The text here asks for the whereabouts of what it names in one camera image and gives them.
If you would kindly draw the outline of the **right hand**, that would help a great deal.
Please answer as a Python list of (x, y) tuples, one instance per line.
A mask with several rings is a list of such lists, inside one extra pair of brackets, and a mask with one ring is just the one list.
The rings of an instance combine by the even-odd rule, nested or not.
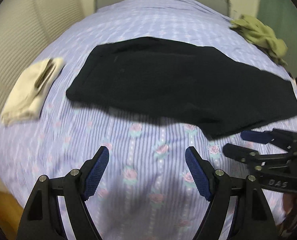
[(282, 197), (282, 206), (285, 212), (285, 216), (287, 216), (294, 205), (297, 204), (297, 194), (294, 193), (284, 193)]

